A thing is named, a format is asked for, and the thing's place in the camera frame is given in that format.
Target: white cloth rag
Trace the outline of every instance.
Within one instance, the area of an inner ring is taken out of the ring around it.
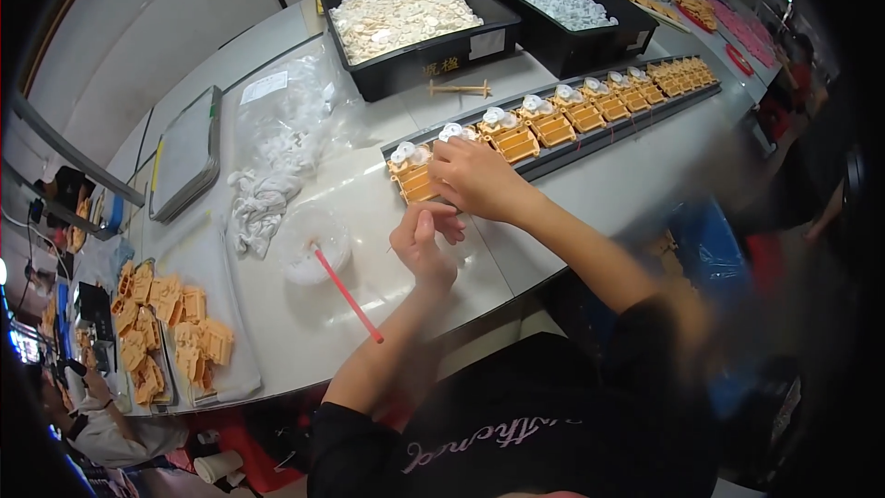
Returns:
[[[231,173],[227,184],[237,190],[234,199],[234,245],[240,254],[252,249],[264,258],[271,238],[280,228],[286,204],[301,192],[301,178],[278,174],[259,177],[252,170]]]

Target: pink straw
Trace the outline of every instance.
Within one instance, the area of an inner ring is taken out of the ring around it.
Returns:
[[[353,308],[353,311],[357,314],[357,317],[360,318],[360,321],[363,322],[363,325],[366,326],[366,329],[369,331],[369,334],[372,336],[372,338],[374,338],[375,342],[377,342],[378,344],[384,342],[384,337],[382,337],[382,334],[379,333],[377,329],[375,329],[375,326],[373,326],[372,322],[369,321],[369,318],[366,317],[366,313],[363,311],[362,308],[360,308],[360,305],[357,304],[357,301],[353,300],[353,296],[350,295],[347,287],[344,286],[344,283],[342,283],[341,280],[338,279],[338,275],[336,274],[335,270],[332,269],[332,266],[329,265],[329,262],[326,261],[326,256],[323,255],[321,250],[319,250],[319,247],[315,247],[313,251],[317,255],[319,263],[323,264],[323,268],[326,269],[326,273],[328,273],[329,277],[332,278],[332,281],[335,282],[338,290],[341,291],[341,294],[344,295],[344,299],[347,301],[350,307]]]

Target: white label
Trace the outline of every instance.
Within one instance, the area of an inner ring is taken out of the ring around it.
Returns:
[[[626,49],[630,50],[632,48],[642,48],[643,45],[645,44],[645,38],[648,36],[649,36],[649,33],[647,31],[639,31],[639,37],[636,38],[636,43],[630,45]]]
[[[288,84],[288,71],[281,71],[279,73],[274,73],[271,76],[262,77],[255,83],[251,83],[242,91],[242,99],[240,99],[240,105],[244,105],[246,102],[252,102],[254,100],[260,99],[264,95],[272,93],[277,89],[285,89]]]
[[[489,54],[501,52],[503,50],[505,31],[499,29],[489,31],[488,33],[481,33],[480,35],[473,35],[470,38],[470,55],[467,58],[476,60]]]

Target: toy gearbox assembly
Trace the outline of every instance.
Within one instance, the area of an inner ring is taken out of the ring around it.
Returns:
[[[670,56],[573,77],[466,112],[382,147],[406,203],[437,198],[427,163],[438,140],[480,140],[531,181],[720,91],[697,56]]]

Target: stack of metal trays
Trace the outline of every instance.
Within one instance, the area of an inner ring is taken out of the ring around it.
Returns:
[[[150,180],[149,217],[163,224],[178,216],[218,177],[221,90],[215,85],[182,110],[157,146]]]

